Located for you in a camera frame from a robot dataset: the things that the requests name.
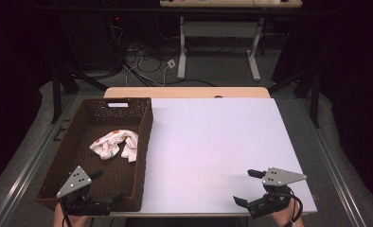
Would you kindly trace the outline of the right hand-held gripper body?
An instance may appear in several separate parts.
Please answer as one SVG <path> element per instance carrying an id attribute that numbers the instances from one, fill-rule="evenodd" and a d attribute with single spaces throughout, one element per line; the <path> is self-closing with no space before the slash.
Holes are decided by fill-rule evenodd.
<path id="1" fill-rule="evenodd" d="M 261 199 L 247 204 L 251 217 L 260 218 L 281 211 L 289 206 L 291 199 L 294 199 L 300 206 L 294 218 L 300 218 L 303 213 L 303 203 L 296 197 L 289 184 L 304 181 L 307 176 L 276 167 L 269 167 L 265 172 L 265 176 L 261 179 L 265 194 Z"/>

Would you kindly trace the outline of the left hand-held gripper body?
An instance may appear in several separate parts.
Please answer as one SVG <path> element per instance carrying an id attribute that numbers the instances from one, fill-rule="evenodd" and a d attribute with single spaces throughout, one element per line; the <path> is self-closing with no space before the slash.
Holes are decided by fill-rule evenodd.
<path id="1" fill-rule="evenodd" d="M 69 216 L 108 216 L 111 200 L 93 198 L 91 174 L 77 166 L 57 193 L 63 213 Z"/>

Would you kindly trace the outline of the brown wicker basket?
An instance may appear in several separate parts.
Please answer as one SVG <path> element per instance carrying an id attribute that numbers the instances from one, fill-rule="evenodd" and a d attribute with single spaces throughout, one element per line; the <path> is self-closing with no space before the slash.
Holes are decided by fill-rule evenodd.
<path id="1" fill-rule="evenodd" d="M 57 193 L 69 173 L 81 166 L 86 173 L 101 171 L 91 184 L 89 195 L 94 199 L 121 199 L 111 206 L 113 212 L 137 212 L 141 209 L 146 156 L 150 141 L 153 114 L 151 99 L 104 98 L 86 99 L 78 107 L 56 155 L 41 185 L 36 202 L 53 209 Z M 90 146 L 100 137 L 115 130 L 129 130 L 138 134 L 136 160 L 116 155 L 103 161 Z"/>

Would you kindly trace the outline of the white patterned cloth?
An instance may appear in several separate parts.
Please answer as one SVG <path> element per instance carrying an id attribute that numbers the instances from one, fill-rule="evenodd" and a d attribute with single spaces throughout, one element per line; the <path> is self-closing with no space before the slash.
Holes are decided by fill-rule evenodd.
<path id="1" fill-rule="evenodd" d="M 112 159 L 121 152 L 120 157 L 132 163 L 137 160 L 138 134 L 128 130 L 111 131 L 97 139 L 89 149 L 101 160 Z"/>

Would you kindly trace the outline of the person's left hand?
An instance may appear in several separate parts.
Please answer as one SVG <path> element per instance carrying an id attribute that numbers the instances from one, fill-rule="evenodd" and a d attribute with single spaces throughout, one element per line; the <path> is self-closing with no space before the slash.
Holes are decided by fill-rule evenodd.
<path id="1" fill-rule="evenodd" d="M 69 220 L 72 227 L 84 227 L 89 218 L 87 216 L 69 216 Z M 53 227 L 68 227 L 59 203 L 55 206 Z"/>

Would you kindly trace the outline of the person's right hand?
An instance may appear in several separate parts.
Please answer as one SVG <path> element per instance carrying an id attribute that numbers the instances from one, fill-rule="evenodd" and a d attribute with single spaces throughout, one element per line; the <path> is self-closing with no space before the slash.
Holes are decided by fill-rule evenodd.
<path id="1" fill-rule="evenodd" d="M 290 200 L 290 204 L 287 208 L 274 212 L 271 214 L 271 217 L 274 219 L 277 227 L 286 227 L 288 223 L 292 227 L 304 227 L 302 218 L 299 218 L 297 221 L 293 222 L 293 218 L 297 215 L 298 209 L 300 206 L 294 199 Z"/>

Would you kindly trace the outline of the white table mat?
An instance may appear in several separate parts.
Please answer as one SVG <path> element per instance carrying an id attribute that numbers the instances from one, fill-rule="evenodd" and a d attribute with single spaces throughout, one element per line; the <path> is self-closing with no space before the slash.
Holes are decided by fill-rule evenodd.
<path id="1" fill-rule="evenodd" d="M 300 172 L 271 98 L 156 98 L 141 215 L 243 217 L 265 192 L 248 170 Z"/>

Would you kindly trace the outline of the black metal stand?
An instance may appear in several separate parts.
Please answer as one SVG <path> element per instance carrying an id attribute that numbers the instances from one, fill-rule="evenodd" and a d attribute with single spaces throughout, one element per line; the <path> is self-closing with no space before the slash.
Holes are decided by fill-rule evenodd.
<path id="1" fill-rule="evenodd" d="M 68 94 L 76 95 L 79 91 L 79 87 L 75 79 L 81 79 L 98 88 L 100 91 L 106 91 L 108 89 L 106 85 L 92 79 L 64 61 L 57 61 L 55 63 L 51 78 L 54 104 L 53 118 L 51 120 L 52 124 L 56 123 L 62 114 L 62 87 Z"/>
<path id="2" fill-rule="evenodd" d="M 275 91 L 290 85 L 293 82 L 297 82 L 297 86 L 293 93 L 296 98 L 305 98 L 308 93 L 310 94 L 310 119 L 312 124 L 319 128 L 318 123 L 318 104 L 320 95 L 320 71 L 313 69 L 304 69 L 303 71 L 287 77 L 268 89 L 270 94 Z"/>

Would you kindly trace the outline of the light wooden table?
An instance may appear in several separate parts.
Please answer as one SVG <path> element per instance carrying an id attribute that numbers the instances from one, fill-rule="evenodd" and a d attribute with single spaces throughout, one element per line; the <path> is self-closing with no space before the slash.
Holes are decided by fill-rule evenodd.
<path id="1" fill-rule="evenodd" d="M 111 87 L 104 94 L 105 98 L 211 98 L 218 96 L 270 98 L 268 90 L 263 87 Z"/>

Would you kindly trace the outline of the white-legged desk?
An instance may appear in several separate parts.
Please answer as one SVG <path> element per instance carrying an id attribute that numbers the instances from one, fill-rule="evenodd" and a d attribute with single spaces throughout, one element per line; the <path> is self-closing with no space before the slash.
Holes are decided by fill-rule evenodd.
<path id="1" fill-rule="evenodd" d="M 259 12 L 269 12 L 271 9 L 301 9 L 302 0 L 160 0 L 160 6 L 169 9 L 257 9 Z M 256 62 L 258 41 L 264 28 L 264 17 L 254 22 L 220 21 L 190 21 L 185 16 L 180 17 L 180 56 L 178 79 L 186 77 L 187 69 L 187 37 L 226 37 L 252 38 L 252 46 L 246 51 L 246 56 L 254 81 L 261 77 Z"/>

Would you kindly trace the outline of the aluminium floor rail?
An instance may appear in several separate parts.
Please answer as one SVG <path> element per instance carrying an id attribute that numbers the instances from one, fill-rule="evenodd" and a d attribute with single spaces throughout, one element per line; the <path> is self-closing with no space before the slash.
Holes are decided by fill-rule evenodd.
<path id="1" fill-rule="evenodd" d="M 32 179 L 54 145 L 53 139 L 59 134 L 60 126 L 76 99 L 76 95 L 64 96 L 62 113 L 52 123 L 53 99 L 43 97 L 41 108 L 27 135 L 0 176 L 0 227 L 8 225 L 23 196 L 32 186 Z"/>
<path id="2" fill-rule="evenodd" d="M 331 153 L 325 135 L 321 128 L 316 128 L 310 117 L 310 105 L 303 99 L 298 100 L 298 105 L 301 111 L 306 115 L 305 119 L 307 124 L 310 126 L 311 131 L 314 133 L 316 143 L 320 147 L 320 156 L 322 157 L 324 166 L 328 171 L 329 177 L 333 183 L 336 193 L 339 197 L 341 204 L 343 205 L 346 215 L 351 223 L 352 227 L 368 227 L 364 221 L 357 203 L 355 202 L 352 193 L 348 189 L 348 186 L 344 180 L 344 177 L 335 162 L 335 159 Z"/>

